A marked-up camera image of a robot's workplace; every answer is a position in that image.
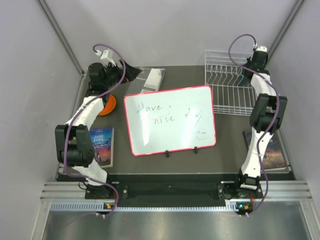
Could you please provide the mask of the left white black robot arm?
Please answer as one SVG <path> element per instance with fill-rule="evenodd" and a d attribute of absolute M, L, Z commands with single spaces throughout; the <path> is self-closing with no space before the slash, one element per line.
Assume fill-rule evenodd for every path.
<path fill-rule="evenodd" d="M 123 60 L 120 63 L 122 67 L 100 62 L 88 67 L 88 89 L 81 106 L 67 123 L 57 125 L 54 130 L 57 160 L 66 174 L 70 174 L 69 168 L 78 171 L 77 177 L 88 182 L 85 190 L 105 199 L 113 194 L 114 187 L 108 183 L 108 173 L 95 160 L 90 128 L 107 105 L 110 92 L 120 84 L 132 82 L 141 73 Z"/>

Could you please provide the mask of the orange plate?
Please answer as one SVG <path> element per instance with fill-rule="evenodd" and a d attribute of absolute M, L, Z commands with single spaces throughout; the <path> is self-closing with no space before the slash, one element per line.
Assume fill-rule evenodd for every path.
<path fill-rule="evenodd" d="M 108 102 L 106 103 L 104 109 L 98 114 L 99 116 L 105 116 L 110 114 L 116 107 L 117 100 L 114 95 L 110 95 Z"/>

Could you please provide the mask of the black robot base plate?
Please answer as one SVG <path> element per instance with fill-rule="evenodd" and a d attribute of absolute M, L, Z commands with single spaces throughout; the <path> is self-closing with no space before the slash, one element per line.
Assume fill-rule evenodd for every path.
<path fill-rule="evenodd" d="M 220 183 L 215 181 L 205 182 L 113 182 L 113 187 L 117 189 L 121 201 L 136 200 L 139 197 L 169 197 L 184 199 L 205 200 L 232 200 L 232 199 L 261 199 L 262 189 L 257 190 L 242 189 L 237 190 L 235 184 L 231 182 Z"/>

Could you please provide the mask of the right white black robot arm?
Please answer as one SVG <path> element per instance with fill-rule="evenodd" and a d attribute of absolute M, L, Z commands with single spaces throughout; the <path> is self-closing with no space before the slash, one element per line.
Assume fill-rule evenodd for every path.
<path fill-rule="evenodd" d="M 242 75 L 255 91 L 257 99 L 249 118 L 251 140 L 246 159 L 239 170 L 233 192 L 239 198 L 256 193 L 260 186 L 263 158 L 274 133 L 281 127 L 288 99 L 280 96 L 265 69 L 269 56 L 267 48 L 259 46 L 242 65 Z"/>

